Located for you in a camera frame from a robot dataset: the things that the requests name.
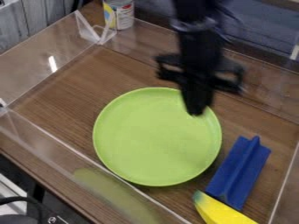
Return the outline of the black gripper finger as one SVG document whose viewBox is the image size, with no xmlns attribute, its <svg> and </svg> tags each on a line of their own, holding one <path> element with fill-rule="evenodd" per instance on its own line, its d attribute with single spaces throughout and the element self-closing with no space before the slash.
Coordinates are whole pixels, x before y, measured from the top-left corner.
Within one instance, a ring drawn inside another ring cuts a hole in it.
<svg viewBox="0 0 299 224">
<path fill-rule="evenodd" d="M 196 96 L 197 96 L 197 92 L 196 92 L 194 84 L 192 82 L 185 81 L 181 84 L 181 98 L 184 101 L 186 112 L 190 116 L 196 116 L 198 114 Z"/>
<path fill-rule="evenodd" d="M 213 88 L 206 85 L 200 85 L 198 96 L 200 96 L 198 114 L 201 115 L 204 109 L 212 104 Z"/>
</svg>

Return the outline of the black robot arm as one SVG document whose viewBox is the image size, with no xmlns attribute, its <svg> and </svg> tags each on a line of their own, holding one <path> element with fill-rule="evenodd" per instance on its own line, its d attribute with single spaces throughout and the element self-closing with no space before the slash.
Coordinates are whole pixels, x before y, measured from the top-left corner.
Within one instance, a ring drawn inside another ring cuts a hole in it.
<svg viewBox="0 0 299 224">
<path fill-rule="evenodd" d="M 241 93 L 244 67 L 223 55 L 228 42 L 223 33 L 223 17 L 232 13 L 225 0 L 172 0 L 172 29 L 178 52 L 154 57 L 161 80 L 177 84 L 186 113 L 202 114 L 212 104 L 213 92 Z"/>
</svg>

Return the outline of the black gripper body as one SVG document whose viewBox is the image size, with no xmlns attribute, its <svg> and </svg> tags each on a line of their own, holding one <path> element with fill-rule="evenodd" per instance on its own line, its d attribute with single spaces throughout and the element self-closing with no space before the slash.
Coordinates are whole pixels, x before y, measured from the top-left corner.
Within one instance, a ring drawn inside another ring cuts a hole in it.
<svg viewBox="0 0 299 224">
<path fill-rule="evenodd" d="M 154 57 L 157 77 L 173 82 L 182 95 L 241 92 L 244 67 L 223 55 L 225 35 L 214 21 L 172 21 L 178 52 Z"/>
</svg>

